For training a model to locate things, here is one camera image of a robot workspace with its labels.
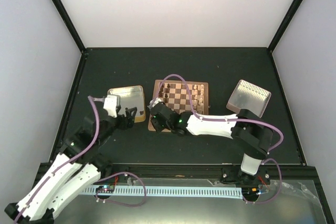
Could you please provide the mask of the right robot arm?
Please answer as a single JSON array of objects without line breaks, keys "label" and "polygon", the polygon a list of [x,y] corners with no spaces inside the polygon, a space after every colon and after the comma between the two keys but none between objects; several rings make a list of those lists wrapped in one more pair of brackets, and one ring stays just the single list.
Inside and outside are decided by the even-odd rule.
[{"label": "right robot arm", "polygon": [[193,112],[178,114],[161,100],[149,106],[151,124],[156,132],[169,130],[184,135],[212,135],[234,140],[244,155],[238,171],[239,179],[250,184],[258,177],[258,169],[266,158],[274,130],[247,109],[226,116]]}]

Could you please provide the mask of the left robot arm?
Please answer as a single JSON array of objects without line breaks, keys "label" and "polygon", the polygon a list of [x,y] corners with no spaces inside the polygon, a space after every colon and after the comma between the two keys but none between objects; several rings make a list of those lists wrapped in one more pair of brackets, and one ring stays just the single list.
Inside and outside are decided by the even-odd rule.
[{"label": "left robot arm", "polygon": [[64,141],[55,160],[33,189],[19,202],[10,203],[5,213],[14,223],[54,223],[60,212],[85,188],[108,181],[112,163],[99,147],[115,130],[133,127],[136,108],[125,114],[100,120],[93,108],[94,121],[87,121]]}]

